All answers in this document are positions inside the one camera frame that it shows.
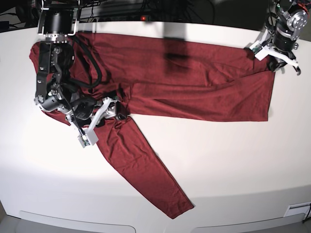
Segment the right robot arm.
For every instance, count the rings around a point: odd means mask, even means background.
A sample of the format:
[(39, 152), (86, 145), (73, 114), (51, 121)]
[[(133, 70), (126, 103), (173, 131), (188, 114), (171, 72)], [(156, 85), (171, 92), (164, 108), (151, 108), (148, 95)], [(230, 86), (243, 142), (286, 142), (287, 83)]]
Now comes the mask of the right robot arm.
[[(128, 113), (115, 93), (96, 100), (82, 93), (92, 91), (102, 81), (102, 71), (87, 46), (76, 36), (81, 0), (43, 0), (37, 33), (45, 37), (39, 44), (38, 72), (36, 75), (35, 104), (46, 113), (59, 111), (77, 132), (82, 147), (94, 145), (98, 137), (94, 129), (105, 120), (124, 120)], [(90, 59), (97, 73), (95, 81), (87, 83), (74, 79), (70, 68), (75, 61), (73, 43)]]

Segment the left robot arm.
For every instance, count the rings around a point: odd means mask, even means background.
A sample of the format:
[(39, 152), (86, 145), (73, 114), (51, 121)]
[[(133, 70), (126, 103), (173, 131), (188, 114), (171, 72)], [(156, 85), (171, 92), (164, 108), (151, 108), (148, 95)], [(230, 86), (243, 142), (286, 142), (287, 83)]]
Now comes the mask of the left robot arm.
[(254, 57), (263, 60), (270, 56), (267, 67), (276, 72), (290, 65), (299, 76), (299, 68), (293, 50), (298, 49), (297, 40), (310, 18), (309, 0), (270, 0), (265, 17), (264, 34), (249, 49)]

